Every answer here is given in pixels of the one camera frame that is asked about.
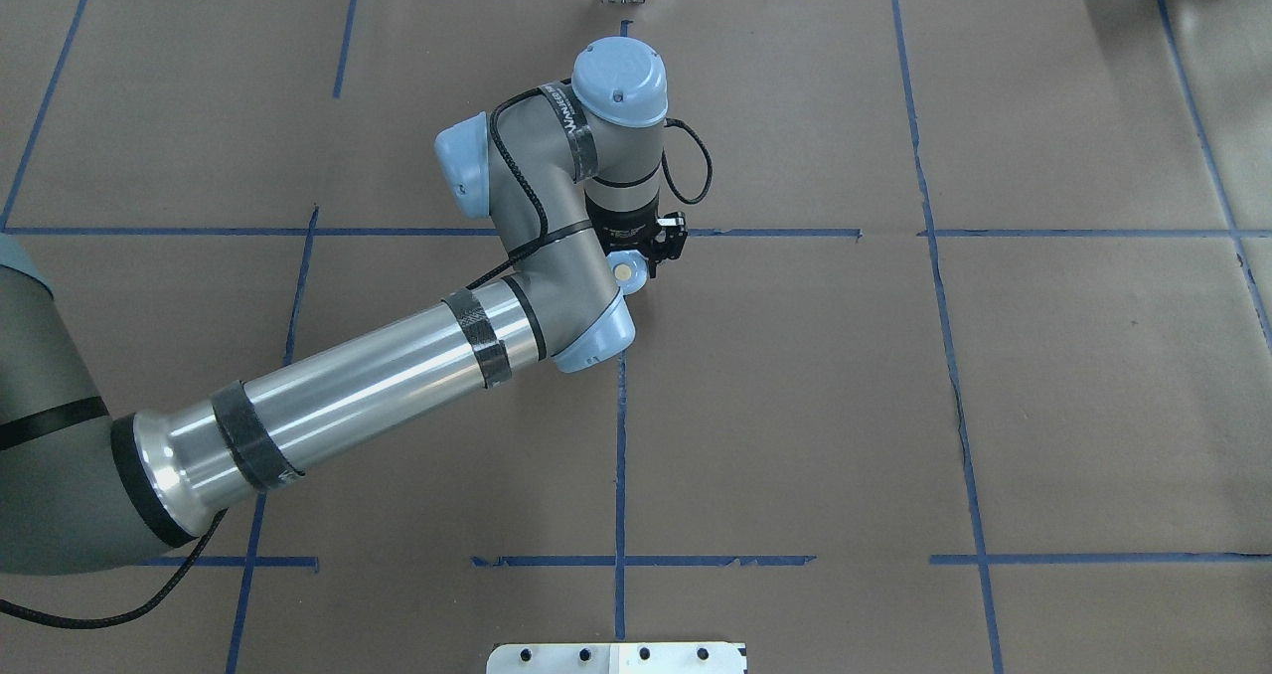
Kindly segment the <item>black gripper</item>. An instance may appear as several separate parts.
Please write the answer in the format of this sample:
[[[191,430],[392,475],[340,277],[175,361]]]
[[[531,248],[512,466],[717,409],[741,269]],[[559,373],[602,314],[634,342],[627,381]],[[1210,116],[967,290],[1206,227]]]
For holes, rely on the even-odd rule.
[[[605,253],[637,251],[661,230],[659,220],[660,188],[653,182],[613,188],[600,182],[586,182],[584,189],[586,219],[597,233]]]

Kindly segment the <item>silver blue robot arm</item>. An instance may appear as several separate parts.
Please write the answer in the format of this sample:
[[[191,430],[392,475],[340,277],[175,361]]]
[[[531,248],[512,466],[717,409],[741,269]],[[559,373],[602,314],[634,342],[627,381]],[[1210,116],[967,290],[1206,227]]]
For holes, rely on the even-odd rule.
[[[4,574],[100,574],[198,537],[226,507],[533,362],[577,373],[636,337],[626,298],[677,256],[660,215],[668,78],[611,36],[569,81],[438,135],[462,212],[488,217],[508,265],[478,285],[173,413],[109,415],[50,284],[3,238]]]

